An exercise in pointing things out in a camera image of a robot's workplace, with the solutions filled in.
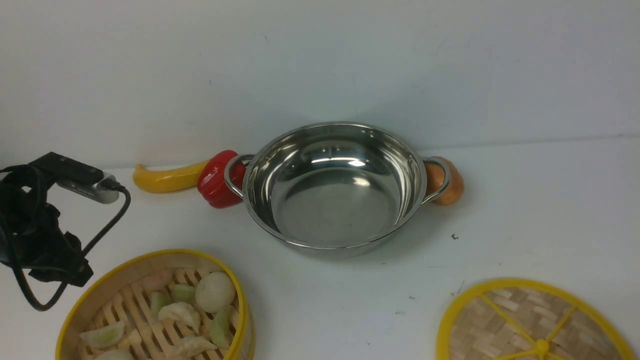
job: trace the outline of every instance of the black device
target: black device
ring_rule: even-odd
[[[122,218],[131,194],[115,177],[87,164],[50,152],[25,165],[0,170],[0,262],[9,266],[27,301],[37,310],[50,309],[68,285],[82,287],[93,275],[87,253]],[[62,233],[60,212],[47,202],[47,192],[59,186],[89,199],[109,204],[125,195],[120,211],[82,248],[80,239]],[[45,304],[40,303],[23,270],[42,282],[60,286]]]

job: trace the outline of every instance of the white table surface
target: white table surface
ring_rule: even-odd
[[[457,293],[496,277],[564,288],[640,343],[640,139],[610,138],[439,149],[467,186],[456,206],[421,209],[388,244],[358,258],[321,261],[279,244],[244,206],[218,210],[196,190],[139,191],[90,253],[95,275],[146,252],[210,252],[239,276],[257,328],[256,359],[432,359],[438,324]],[[63,229],[86,243],[121,204],[62,189],[49,200]],[[52,359],[58,332],[83,289],[50,311],[30,308],[0,270],[3,359]],[[32,282],[41,298],[53,284]]]

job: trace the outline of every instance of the stainless steel pot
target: stainless steel pot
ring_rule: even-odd
[[[247,162],[243,187],[229,172]],[[444,169],[425,194],[423,161]],[[326,122],[295,129],[256,155],[239,155],[225,182],[269,234],[307,252],[352,256],[373,249],[449,186],[449,167],[421,158],[398,137],[365,124]]]

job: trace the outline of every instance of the bamboo steamer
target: bamboo steamer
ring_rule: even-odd
[[[211,272],[225,272],[236,287],[234,307],[239,316],[233,342],[228,350],[209,350],[196,360],[251,360],[255,333],[249,305],[236,276],[211,255],[187,249],[172,249],[142,255],[116,267],[92,285],[67,315],[56,347],[56,360],[94,360],[104,351],[129,351],[136,360],[165,360],[165,353],[185,336],[206,335],[206,327],[213,315],[201,309],[202,324],[198,334],[186,325],[171,320],[149,323],[149,296],[142,288],[142,279],[163,269],[175,271],[172,283],[196,286]],[[88,347],[79,333],[124,320],[126,330],[122,340],[103,351]]]
[[[636,360],[623,336],[572,294],[497,279],[460,294],[440,323],[437,360]]]

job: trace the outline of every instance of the dumpling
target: dumpling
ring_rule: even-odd
[[[189,359],[207,350],[216,350],[216,346],[202,336],[187,336],[175,344],[173,351],[167,357],[173,359]]]
[[[173,271],[163,269],[142,279],[142,287],[149,291],[160,290],[169,285],[172,277]]]
[[[171,319],[177,322],[185,323],[196,332],[200,328],[200,313],[186,302],[176,302],[170,304],[158,312],[158,320]]]
[[[111,350],[103,353],[96,360],[135,360],[130,352],[124,350]]]
[[[236,287],[229,275],[223,272],[212,272],[196,286],[196,303],[208,313],[217,313],[231,305],[235,297]]]
[[[116,345],[124,335],[124,321],[101,327],[91,331],[81,332],[80,338],[89,346],[99,350]]]

